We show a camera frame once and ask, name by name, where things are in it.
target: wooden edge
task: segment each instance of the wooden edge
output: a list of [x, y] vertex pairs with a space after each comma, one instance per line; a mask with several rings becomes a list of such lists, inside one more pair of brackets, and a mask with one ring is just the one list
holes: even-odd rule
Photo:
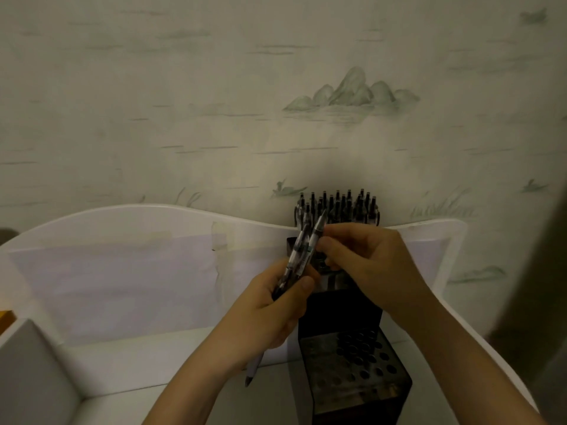
[[11, 310], [0, 310], [0, 334], [16, 321], [16, 315]]

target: left hand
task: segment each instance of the left hand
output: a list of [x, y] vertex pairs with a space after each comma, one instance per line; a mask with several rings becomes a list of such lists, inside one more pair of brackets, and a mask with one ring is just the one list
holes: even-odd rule
[[274, 302], [272, 292], [286, 265], [287, 259], [281, 259], [254, 277], [202, 343], [209, 360], [216, 359], [227, 373], [242, 370], [253, 357], [280, 346], [305, 314], [319, 274], [309, 265], [305, 275]]

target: wallpaper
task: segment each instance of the wallpaper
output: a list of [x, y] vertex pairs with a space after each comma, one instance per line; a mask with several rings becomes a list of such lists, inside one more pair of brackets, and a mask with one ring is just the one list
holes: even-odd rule
[[567, 173], [565, 0], [0, 0], [0, 225], [168, 203], [291, 225], [365, 188], [459, 218], [494, 325]]

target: desk surface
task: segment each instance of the desk surface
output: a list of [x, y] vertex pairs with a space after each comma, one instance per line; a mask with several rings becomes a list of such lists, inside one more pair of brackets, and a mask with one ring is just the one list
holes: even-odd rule
[[[399, 425], [457, 425], [433, 372], [413, 341], [394, 343], [394, 350], [413, 379]], [[296, 425], [295, 403], [286, 364], [259, 369], [244, 388], [244, 373], [231, 379], [219, 394], [209, 425]], [[132, 390], [84, 401], [71, 425], [139, 424], [165, 385]]]

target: pen holder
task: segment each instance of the pen holder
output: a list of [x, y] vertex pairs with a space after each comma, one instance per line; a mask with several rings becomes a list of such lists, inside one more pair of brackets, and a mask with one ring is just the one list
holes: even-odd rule
[[299, 319], [302, 361], [288, 364], [299, 425], [395, 424], [412, 379], [379, 327], [382, 309], [324, 256], [312, 264], [322, 284]]

